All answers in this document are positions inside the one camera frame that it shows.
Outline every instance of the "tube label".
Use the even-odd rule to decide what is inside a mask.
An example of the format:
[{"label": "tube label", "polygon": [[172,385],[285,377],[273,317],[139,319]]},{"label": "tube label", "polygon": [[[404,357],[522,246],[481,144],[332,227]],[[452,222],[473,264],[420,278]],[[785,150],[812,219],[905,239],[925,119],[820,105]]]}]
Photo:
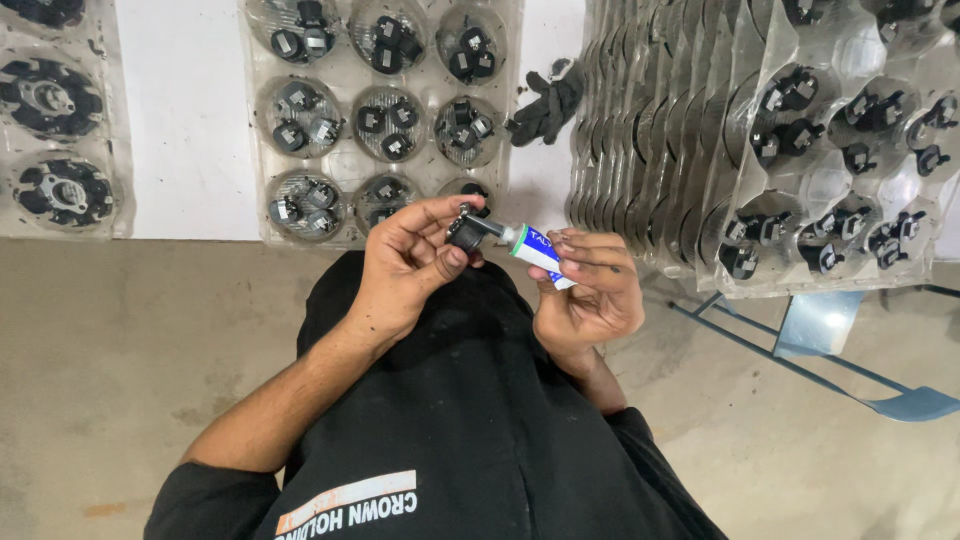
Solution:
[{"label": "tube label", "polygon": [[520,238],[521,240],[516,243],[510,255],[546,270],[557,290],[568,289],[577,284],[560,273],[560,257],[553,250],[553,244],[550,243],[549,238],[529,225],[523,226]]}]

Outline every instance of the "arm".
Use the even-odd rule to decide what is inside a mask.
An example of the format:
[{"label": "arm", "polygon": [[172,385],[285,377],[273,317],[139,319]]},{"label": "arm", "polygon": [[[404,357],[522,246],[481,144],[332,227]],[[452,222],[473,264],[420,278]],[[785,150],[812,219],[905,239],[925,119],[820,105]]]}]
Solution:
[{"label": "arm", "polygon": [[564,276],[578,283],[559,291],[546,271],[530,267],[540,288],[534,334],[575,388],[604,415],[627,407],[616,377],[596,346],[643,324],[636,265],[617,234],[564,229],[547,234]]},{"label": "arm", "polygon": [[[360,290],[347,316],[304,357],[216,419],[182,463],[275,473],[297,441],[381,356],[417,324],[427,298],[469,260],[444,246],[460,204],[478,195],[430,199],[397,212],[367,240]],[[482,264],[478,260],[474,265]]]}]

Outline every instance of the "person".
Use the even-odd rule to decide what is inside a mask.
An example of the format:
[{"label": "person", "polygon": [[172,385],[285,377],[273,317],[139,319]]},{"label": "person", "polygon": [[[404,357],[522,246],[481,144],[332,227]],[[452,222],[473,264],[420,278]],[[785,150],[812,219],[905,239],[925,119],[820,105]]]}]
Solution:
[{"label": "person", "polygon": [[644,318],[623,240],[550,233],[578,284],[531,267],[535,315],[444,245],[462,203],[402,209],[321,277],[299,359],[193,442],[146,539],[724,537],[597,353]]}]

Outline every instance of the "orange stripe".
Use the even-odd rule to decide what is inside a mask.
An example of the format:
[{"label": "orange stripe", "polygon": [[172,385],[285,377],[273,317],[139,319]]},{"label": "orange stripe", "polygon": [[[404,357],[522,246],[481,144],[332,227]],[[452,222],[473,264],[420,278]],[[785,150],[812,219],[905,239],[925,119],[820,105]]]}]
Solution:
[{"label": "orange stripe", "polygon": [[404,471],[360,480],[324,491],[309,503],[280,516],[276,522],[276,534],[285,534],[310,521],[310,518],[329,509],[346,504],[359,503],[374,497],[383,497],[398,491],[417,489],[417,471]]}]

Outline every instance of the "glue tube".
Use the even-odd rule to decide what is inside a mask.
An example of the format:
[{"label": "glue tube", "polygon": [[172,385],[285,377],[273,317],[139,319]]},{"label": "glue tube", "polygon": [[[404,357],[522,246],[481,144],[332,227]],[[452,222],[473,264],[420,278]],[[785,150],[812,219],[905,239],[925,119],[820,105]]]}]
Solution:
[{"label": "glue tube", "polygon": [[541,234],[533,227],[529,225],[506,227],[471,214],[463,218],[471,222],[474,227],[482,229],[484,233],[498,236],[506,242],[511,256],[546,270],[557,290],[568,289],[577,284],[560,273],[560,257],[554,251],[553,244],[545,234]]}]

